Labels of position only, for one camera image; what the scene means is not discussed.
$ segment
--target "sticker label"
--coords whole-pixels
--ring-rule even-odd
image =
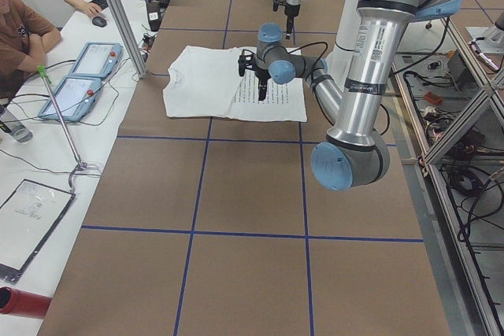
[[[355,41],[355,49],[354,49],[354,55],[360,57],[361,56],[361,51],[364,49],[365,45],[365,39],[368,36],[368,26],[367,25],[361,25],[359,27],[359,32],[357,34],[357,39]]]
[[[384,55],[385,46],[385,26],[380,25],[378,27],[378,33],[376,33],[376,41],[371,53],[371,61],[380,62],[382,56]]]
[[[382,95],[387,89],[387,84],[363,83],[358,82],[357,80],[346,78],[345,88],[348,88],[349,92],[357,92],[359,94]]]

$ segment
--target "blue tape line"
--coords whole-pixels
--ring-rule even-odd
[[[301,161],[301,183],[302,183],[302,209],[305,221],[305,250],[306,250],[306,281],[308,290],[308,310],[309,310],[309,334],[315,335],[315,322],[313,320],[313,290],[312,290],[312,268],[309,258],[309,224],[308,224],[308,204],[306,200],[305,181],[305,158],[302,150],[302,125],[298,123],[299,131],[299,157]]]
[[[249,29],[198,29],[198,28],[159,28],[163,31],[221,31],[221,32],[232,32],[232,33],[254,33],[257,34],[258,31]],[[336,35],[335,31],[296,31],[300,35]]]
[[[225,232],[225,231],[195,231],[197,235],[212,235],[212,236],[236,236],[248,238],[276,238],[276,239],[304,239],[303,235],[289,234],[262,234],[253,232]]]
[[[205,152],[203,154],[202,172],[199,176],[198,194],[196,195],[195,213],[192,217],[191,236],[189,238],[189,246],[187,247],[186,264],[184,265],[184,268],[183,268],[182,286],[180,287],[179,305],[176,310],[176,321],[175,321],[175,326],[173,329],[173,336],[176,336],[179,331],[180,314],[182,312],[182,304],[183,304],[183,295],[184,295],[185,289],[186,289],[187,273],[189,271],[189,261],[191,259],[192,243],[195,238],[195,228],[196,228],[196,220],[198,218],[199,200],[201,198],[203,179],[205,177],[205,166],[206,166],[206,158],[208,156],[208,148],[209,148],[209,144],[210,144],[210,134],[212,132],[212,121],[213,121],[213,118],[210,117],[210,120],[208,123],[208,132],[206,134]]]
[[[140,228],[140,227],[113,227],[113,226],[96,226],[85,224],[81,226],[87,230],[101,230],[101,231],[128,231],[128,232],[154,232],[160,234],[195,234],[195,235],[212,235],[212,236],[236,236],[247,238],[278,238],[278,239],[306,239],[305,235],[294,234],[262,234],[252,232],[225,232],[225,231],[190,231],[190,230],[170,230],[161,228]],[[323,236],[323,235],[309,235],[310,240],[343,240],[354,242],[398,242],[398,243],[423,243],[424,239],[416,238],[368,238],[359,236]]]
[[[390,242],[390,243],[423,243],[424,239],[415,238],[363,238],[358,236],[310,236],[312,240],[345,240],[352,242]]]
[[[192,137],[161,137],[161,136],[151,136],[151,135],[118,135],[118,138],[122,139],[166,139],[169,141],[196,141],[204,142],[206,138],[192,138]],[[240,142],[240,143],[279,143],[279,144],[291,144],[297,145],[299,141],[275,141],[275,140],[260,140],[260,139],[230,139],[230,138],[210,138],[211,142]],[[318,145],[321,141],[301,141],[303,145]],[[395,143],[387,143],[387,147],[397,147]]]
[[[226,38],[228,37],[229,18],[231,17],[232,4],[233,0],[229,0],[228,19],[226,20],[226,29],[224,31],[224,41],[222,42],[222,49],[226,47]]]
[[[140,136],[134,136],[134,135],[118,135],[118,138],[121,139],[167,139],[170,141],[192,141],[192,142],[204,142],[206,141],[206,138],[191,138],[191,137],[154,137],[154,136],[148,136],[148,135],[140,135]]]
[[[487,17],[487,19],[493,23],[493,21],[491,20],[490,16],[488,16],[488,13],[487,11],[481,6],[480,2],[478,2],[477,0],[474,0],[476,2],[476,4],[480,7],[480,10],[483,11],[483,13],[485,14],[485,16]]]
[[[138,228],[138,227],[112,227],[112,226],[92,226],[82,225],[86,230],[102,230],[102,231],[130,231],[130,232],[157,232],[160,234],[190,234],[189,230],[165,230],[161,228]]]

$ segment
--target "table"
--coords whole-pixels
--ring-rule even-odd
[[[140,40],[145,31],[143,25],[148,26],[144,2],[143,0],[123,0],[123,4],[131,21],[135,37]],[[62,41],[49,52],[47,66],[68,59],[76,59],[84,44],[90,40],[119,42],[122,44],[109,9],[106,9],[103,13],[108,20],[108,25],[105,28],[98,28],[91,24],[87,16],[75,12],[61,31]],[[124,50],[123,59],[127,57],[128,52]],[[69,72],[70,67],[70,64],[68,64],[48,69],[49,76],[55,85],[63,75]],[[102,90],[90,114],[83,119],[84,122],[89,124],[98,124],[104,118],[105,121],[99,126],[69,125],[70,133],[83,161],[95,162],[102,167],[107,162],[117,135],[118,126],[124,117],[135,89],[135,70],[130,61],[125,62],[123,68],[113,77],[111,83],[118,92],[112,112],[106,117],[117,93],[107,85]],[[42,80],[40,78],[30,80],[18,92],[18,94],[27,93],[46,94]],[[37,97],[21,97],[15,101],[22,106],[29,116],[36,116],[45,98],[40,100]],[[21,109],[15,105],[10,105],[9,110],[19,119],[26,118]],[[19,144],[8,135],[1,135],[3,141],[0,143],[0,149],[15,156],[23,157],[40,168],[69,172],[75,167],[76,162],[73,159],[72,151],[66,141],[61,125],[55,122],[35,120],[23,122],[33,131],[33,139],[26,144]],[[69,189],[67,184],[68,175],[37,172],[27,164],[12,157],[7,157],[3,153],[0,153],[0,166],[2,166],[4,175],[2,185],[0,185],[0,198],[2,201],[13,192],[22,179],[33,179],[63,190]],[[53,296],[88,205],[98,185],[98,178],[79,176],[76,178],[75,185],[75,201],[37,257],[29,265],[18,284],[16,284],[17,289],[49,297]],[[42,321],[37,319],[0,316],[2,334],[36,334],[41,323]]]
[[[343,3],[303,2],[287,45],[331,49]],[[308,93],[304,124],[166,117],[182,49],[253,46],[271,6],[171,1],[39,336],[450,334],[390,132],[387,176],[333,193]]]

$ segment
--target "brown paper table surface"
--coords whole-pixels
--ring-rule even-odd
[[[303,2],[287,45],[331,51],[343,3]],[[390,131],[386,177],[334,193],[308,92],[306,123],[166,117],[187,44],[254,46],[272,20],[272,0],[172,0],[40,336],[450,334]]]

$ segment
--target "metal pole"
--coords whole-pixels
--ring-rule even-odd
[[[138,73],[139,78],[143,78],[145,77],[147,71],[145,62],[143,61],[142,55],[139,52],[139,48],[135,41],[135,36],[133,35],[132,27],[129,24],[126,12],[124,11],[124,7],[120,2],[120,0],[106,0],[106,1],[107,4],[109,5],[112,17],[116,21],[120,37],[123,39],[124,46],[128,51],[129,57],[132,59],[136,72]]]
[[[76,145],[72,140],[72,136],[70,135],[69,129],[66,126],[65,120],[63,119],[63,114],[61,113],[60,106],[56,102],[56,98],[54,97],[53,90],[50,88],[50,79],[47,76],[46,68],[44,66],[37,66],[39,70],[39,74],[42,77],[44,84],[46,85],[47,92],[49,93],[50,100],[53,102],[54,109],[56,109],[57,118],[60,120],[61,126],[63,127],[63,131],[65,132],[65,136],[69,141],[70,148],[73,152],[73,157],[76,160],[76,163],[79,165],[80,171],[84,171],[87,168],[87,164],[82,162],[80,158],[79,152],[77,151]]]

